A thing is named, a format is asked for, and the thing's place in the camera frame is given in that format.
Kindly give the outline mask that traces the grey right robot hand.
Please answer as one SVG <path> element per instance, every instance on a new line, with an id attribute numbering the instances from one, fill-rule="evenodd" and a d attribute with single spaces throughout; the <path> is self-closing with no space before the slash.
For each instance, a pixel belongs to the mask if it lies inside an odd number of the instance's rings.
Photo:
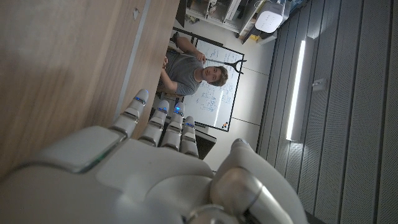
<path id="1" fill-rule="evenodd" d="M 194 120 L 162 101 L 138 139 L 149 94 L 112 126 L 79 130 L 1 179 L 2 223 L 306 223 L 295 190 L 243 139 L 217 171 L 198 156 Z"/>

